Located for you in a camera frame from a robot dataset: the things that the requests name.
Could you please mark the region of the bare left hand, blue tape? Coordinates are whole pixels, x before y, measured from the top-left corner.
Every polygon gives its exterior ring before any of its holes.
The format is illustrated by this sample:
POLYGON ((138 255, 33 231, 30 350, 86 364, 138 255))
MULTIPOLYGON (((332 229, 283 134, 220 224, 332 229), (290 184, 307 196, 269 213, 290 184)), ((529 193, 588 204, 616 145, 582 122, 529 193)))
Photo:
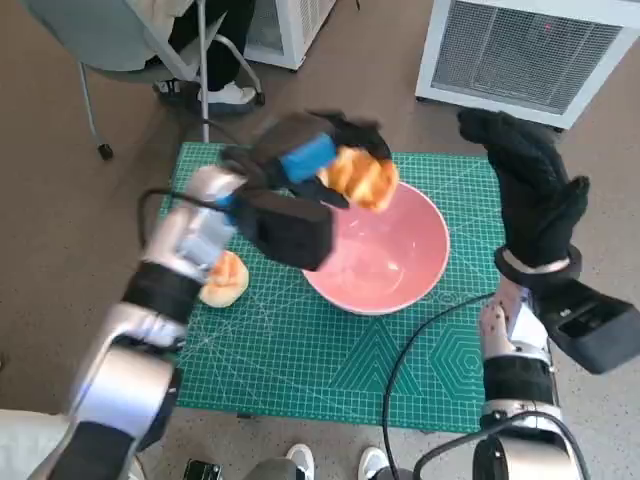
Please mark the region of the bare left hand, blue tape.
POLYGON ((287 189, 340 209, 383 211, 399 183, 379 123, 341 111, 289 113, 251 145, 225 148, 221 162, 253 187, 287 189))

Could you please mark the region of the right hand in black glove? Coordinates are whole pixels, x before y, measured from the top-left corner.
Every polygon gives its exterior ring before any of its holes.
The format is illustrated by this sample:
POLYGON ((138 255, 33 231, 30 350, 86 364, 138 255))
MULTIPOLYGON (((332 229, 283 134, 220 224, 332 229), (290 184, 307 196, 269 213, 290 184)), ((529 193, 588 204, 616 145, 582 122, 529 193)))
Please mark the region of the right hand in black glove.
POLYGON ((552 132, 505 112, 458 112, 462 138, 487 152, 500 188, 506 248, 538 269, 569 257, 574 227, 588 205, 590 180, 570 178, 552 132))

